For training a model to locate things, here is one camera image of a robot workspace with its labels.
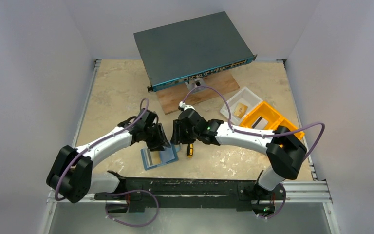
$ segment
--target white plastic tray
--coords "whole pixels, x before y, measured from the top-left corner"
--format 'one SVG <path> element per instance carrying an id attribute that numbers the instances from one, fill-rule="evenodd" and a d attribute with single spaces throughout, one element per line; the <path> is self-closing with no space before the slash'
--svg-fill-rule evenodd
<path id="1" fill-rule="evenodd" d="M 230 107 L 230 111 L 232 113 L 231 117 L 231 123 L 234 125 L 239 125 L 243 119 L 256 108 L 263 99 L 261 99 L 259 96 L 257 96 L 255 93 L 250 91 L 247 87 L 242 88 L 239 90 L 234 96 L 232 96 L 229 100 L 227 100 L 227 103 Z M 233 115 L 234 110 L 236 109 L 237 103 L 241 103 L 247 106 L 247 110 L 245 115 L 242 118 L 237 118 Z M 223 105 L 222 109 L 220 110 L 220 113 L 226 118 L 228 118 L 228 111 L 226 108 L 226 105 Z"/>

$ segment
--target black mounting base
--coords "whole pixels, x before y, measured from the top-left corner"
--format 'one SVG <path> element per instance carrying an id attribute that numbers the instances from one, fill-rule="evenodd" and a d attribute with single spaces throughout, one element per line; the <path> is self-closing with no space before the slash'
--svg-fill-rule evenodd
<path id="1" fill-rule="evenodd" d="M 134 189 L 143 189 L 153 193 L 160 208 L 218 208 L 236 209 L 236 211 L 254 211 L 266 213 L 269 204 L 258 201 L 270 201 L 275 193 L 276 200 L 283 200 L 277 186 L 269 193 L 260 193 L 255 180 L 216 180 L 216 179 L 170 179 L 126 177 L 125 188 L 117 193 Z M 95 200 L 123 200 L 106 194 L 95 194 Z M 128 212 L 143 212 L 145 208 L 156 207 L 154 199 L 145 193 L 132 193 Z"/>

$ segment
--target wooden board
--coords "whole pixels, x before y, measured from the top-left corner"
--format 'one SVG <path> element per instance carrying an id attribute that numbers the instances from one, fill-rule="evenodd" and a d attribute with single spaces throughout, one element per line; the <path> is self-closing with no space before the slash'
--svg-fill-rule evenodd
<path id="1" fill-rule="evenodd" d="M 204 78 L 207 86 L 211 86 L 220 93 L 227 94 L 232 91 L 240 89 L 239 84 L 233 78 L 229 71 L 213 74 Z M 179 84 L 167 89 L 157 91 L 158 100 L 163 108 L 164 114 L 169 114 L 178 111 L 178 104 L 184 99 L 188 93 L 188 88 L 185 84 Z M 190 94 L 186 100 L 189 105 L 194 105 L 219 95 L 211 89 L 201 90 L 194 94 Z"/>

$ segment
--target white enclosure wall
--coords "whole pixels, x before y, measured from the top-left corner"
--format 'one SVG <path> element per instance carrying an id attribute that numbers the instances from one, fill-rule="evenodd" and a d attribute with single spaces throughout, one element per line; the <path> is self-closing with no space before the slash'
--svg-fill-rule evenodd
<path id="1" fill-rule="evenodd" d="M 374 0 L 322 0 L 286 65 L 342 233 L 374 233 Z"/>
<path id="2" fill-rule="evenodd" d="M 36 234 L 94 61 L 62 0 L 0 0 L 0 234 Z"/>
<path id="3" fill-rule="evenodd" d="M 319 0 L 65 2 L 96 58 L 140 59 L 133 33 L 226 11 L 258 60 L 276 60 L 290 55 Z"/>

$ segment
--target beige floor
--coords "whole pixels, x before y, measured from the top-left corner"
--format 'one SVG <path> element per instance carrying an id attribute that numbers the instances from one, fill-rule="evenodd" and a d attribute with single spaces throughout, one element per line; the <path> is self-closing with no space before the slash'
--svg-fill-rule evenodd
<path id="1" fill-rule="evenodd" d="M 276 110 L 297 123 L 293 96 L 282 63 L 254 62 L 231 70 L 240 87 L 247 87 Z M 141 98 L 150 100 L 150 110 L 160 117 L 167 138 L 171 138 L 172 121 L 179 112 L 164 115 L 155 93 L 148 93 L 149 80 L 141 60 L 105 60 L 96 78 L 87 112 L 85 114 L 77 145 L 88 143 L 113 129 L 117 123 L 138 114 Z M 226 95 L 230 98 L 236 93 Z M 194 107 L 206 119 L 225 120 L 219 113 L 223 105 L 221 98 L 202 102 Z M 256 179 L 261 170 L 268 167 L 269 160 L 257 152 L 233 147 L 194 144 L 194 156 L 185 155 L 184 146 L 179 161 L 144 170 L 140 149 L 146 145 L 137 143 L 120 150 L 101 162 L 94 170 L 114 170 L 122 176 L 212 178 L 212 179 Z M 297 180 L 312 180 L 307 161 L 304 162 Z"/>

